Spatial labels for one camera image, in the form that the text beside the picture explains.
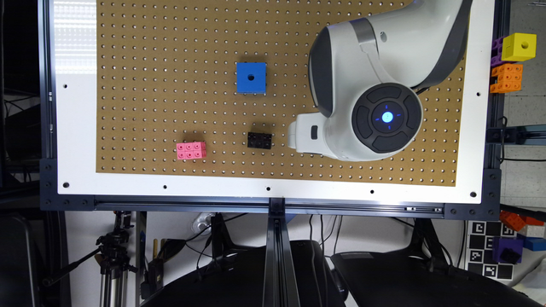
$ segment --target yellow block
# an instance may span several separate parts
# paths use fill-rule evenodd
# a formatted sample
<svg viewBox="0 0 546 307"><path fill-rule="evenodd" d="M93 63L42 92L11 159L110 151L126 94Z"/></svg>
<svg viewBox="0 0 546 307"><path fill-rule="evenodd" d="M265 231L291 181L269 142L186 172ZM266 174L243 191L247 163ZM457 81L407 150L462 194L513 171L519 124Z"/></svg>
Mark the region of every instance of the yellow block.
<svg viewBox="0 0 546 307"><path fill-rule="evenodd" d="M502 41L503 61L527 61L537 56L537 34L514 33Z"/></svg>

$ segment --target pink block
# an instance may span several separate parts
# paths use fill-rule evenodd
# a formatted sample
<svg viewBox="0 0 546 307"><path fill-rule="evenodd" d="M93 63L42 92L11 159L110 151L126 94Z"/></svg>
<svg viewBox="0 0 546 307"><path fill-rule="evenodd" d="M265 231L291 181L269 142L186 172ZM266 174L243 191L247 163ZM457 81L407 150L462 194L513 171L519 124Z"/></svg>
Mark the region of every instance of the pink block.
<svg viewBox="0 0 546 307"><path fill-rule="evenodd" d="M204 142L186 142L177 144L178 159L202 159L206 157Z"/></svg>
<svg viewBox="0 0 546 307"><path fill-rule="evenodd" d="M194 157L195 159L201 159L206 157L206 151L205 150L194 150Z"/></svg>

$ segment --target brown pegboard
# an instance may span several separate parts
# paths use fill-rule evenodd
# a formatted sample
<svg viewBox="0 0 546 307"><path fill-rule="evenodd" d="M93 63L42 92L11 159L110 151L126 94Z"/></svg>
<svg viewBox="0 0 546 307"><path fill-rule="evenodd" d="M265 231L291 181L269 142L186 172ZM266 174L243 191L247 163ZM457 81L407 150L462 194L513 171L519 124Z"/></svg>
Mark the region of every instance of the brown pegboard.
<svg viewBox="0 0 546 307"><path fill-rule="evenodd" d="M330 24L403 7L357 1L108 1L97 4L98 172L455 186L464 62L421 94L403 152L341 162L296 153L288 126L315 112L309 49ZM236 93L238 61L267 63L267 94ZM273 134L247 148L249 131ZM176 160L205 141L206 159Z"/></svg>

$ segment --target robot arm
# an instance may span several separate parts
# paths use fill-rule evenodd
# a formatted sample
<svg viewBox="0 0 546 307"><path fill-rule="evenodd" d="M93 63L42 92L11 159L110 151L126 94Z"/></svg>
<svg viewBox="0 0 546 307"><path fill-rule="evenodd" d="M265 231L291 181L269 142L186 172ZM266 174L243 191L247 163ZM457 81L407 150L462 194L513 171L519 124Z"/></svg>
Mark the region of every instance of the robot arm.
<svg viewBox="0 0 546 307"><path fill-rule="evenodd" d="M320 113L300 114L288 146L347 160L384 159L421 127L411 88L442 82L466 48L472 0L414 1L403 9L328 26L310 52Z"/></svg>

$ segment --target white frame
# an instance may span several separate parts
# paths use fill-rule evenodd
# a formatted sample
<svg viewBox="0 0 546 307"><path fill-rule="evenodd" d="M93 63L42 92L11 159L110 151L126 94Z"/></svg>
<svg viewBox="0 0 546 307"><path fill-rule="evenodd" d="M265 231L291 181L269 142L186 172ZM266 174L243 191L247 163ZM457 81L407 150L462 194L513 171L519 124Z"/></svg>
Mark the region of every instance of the white frame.
<svg viewBox="0 0 546 307"><path fill-rule="evenodd" d="M87 18L81 19L74 14L58 14L61 6L62 13L66 13L66 6L80 8L81 5L96 4L84 1L53 3L54 22L49 30L55 46L59 194L285 197L371 200L390 205L406 201L468 204L481 201L494 0L474 0L472 5L455 187L97 173L96 37L93 32L96 23L90 22L89 10ZM75 9L74 12L77 14L82 10ZM74 25L85 27L87 31L67 31ZM74 45L75 49L61 44L70 42L70 38L79 43ZM64 182L70 183L69 188L63 188ZM471 192L475 192L476 197L471 197Z"/></svg>

